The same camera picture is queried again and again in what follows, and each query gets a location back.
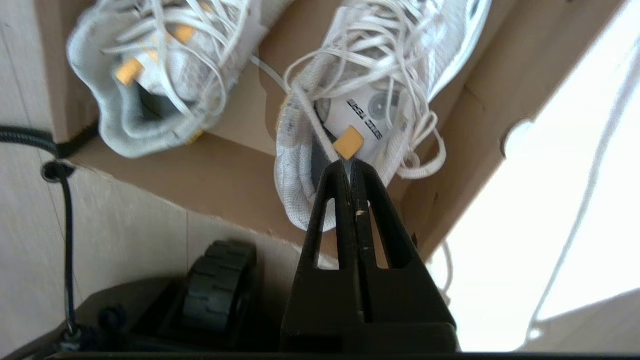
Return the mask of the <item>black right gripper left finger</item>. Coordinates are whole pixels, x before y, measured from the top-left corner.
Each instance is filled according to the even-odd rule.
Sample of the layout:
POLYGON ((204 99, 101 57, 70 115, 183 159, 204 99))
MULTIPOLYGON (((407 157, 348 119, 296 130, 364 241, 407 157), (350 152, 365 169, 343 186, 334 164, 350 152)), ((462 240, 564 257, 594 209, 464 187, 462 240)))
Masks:
POLYGON ((322 173, 317 198, 281 324, 284 353, 365 353, 358 236, 345 167, 334 162, 322 173), (338 269, 317 261, 323 226, 334 202, 338 269))

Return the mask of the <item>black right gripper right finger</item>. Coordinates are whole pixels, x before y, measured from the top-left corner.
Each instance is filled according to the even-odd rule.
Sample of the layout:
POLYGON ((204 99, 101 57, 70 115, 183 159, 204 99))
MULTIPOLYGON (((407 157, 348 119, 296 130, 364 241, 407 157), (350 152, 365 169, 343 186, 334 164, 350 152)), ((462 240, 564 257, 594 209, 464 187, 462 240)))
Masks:
POLYGON ((457 324, 377 171, 355 161, 350 185, 364 321, 350 333, 362 353, 457 353, 457 324))

